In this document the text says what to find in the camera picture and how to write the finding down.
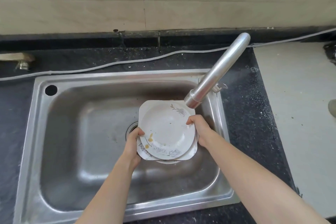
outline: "right hand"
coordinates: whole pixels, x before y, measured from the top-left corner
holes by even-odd
[[[191,123],[195,124],[196,130],[199,134],[198,142],[201,146],[207,147],[207,141],[210,137],[210,134],[214,131],[209,127],[207,122],[204,120],[202,115],[192,115],[188,118],[186,124],[190,125]]]

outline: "faucet spout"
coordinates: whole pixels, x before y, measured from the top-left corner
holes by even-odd
[[[250,43],[250,39],[251,37],[248,33],[241,33],[236,40],[233,41],[216,64],[203,76],[196,88],[191,90],[184,98],[184,102],[189,108],[195,109],[202,103],[204,97],[237,61]]]

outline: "sink drain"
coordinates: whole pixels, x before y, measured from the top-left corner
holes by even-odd
[[[129,128],[128,128],[128,130],[127,130],[127,132],[126,132],[126,140],[127,140],[127,137],[128,137],[128,135],[134,130],[134,129],[136,129],[138,127],[138,122],[134,122],[131,126],[129,126]]]

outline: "left hand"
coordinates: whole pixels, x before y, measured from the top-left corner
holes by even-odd
[[[134,170],[140,163],[141,157],[137,154],[137,137],[145,134],[141,128],[137,127],[127,137],[125,149],[123,152],[124,158],[130,161],[130,167]]]

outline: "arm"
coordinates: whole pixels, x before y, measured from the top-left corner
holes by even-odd
[[[132,173],[141,160],[137,155],[137,135],[143,134],[140,128],[129,134],[123,154],[76,224],[123,223]]]
[[[211,154],[254,220],[261,223],[329,223],[282,180],[213,131],[200,115],[199,144]]]

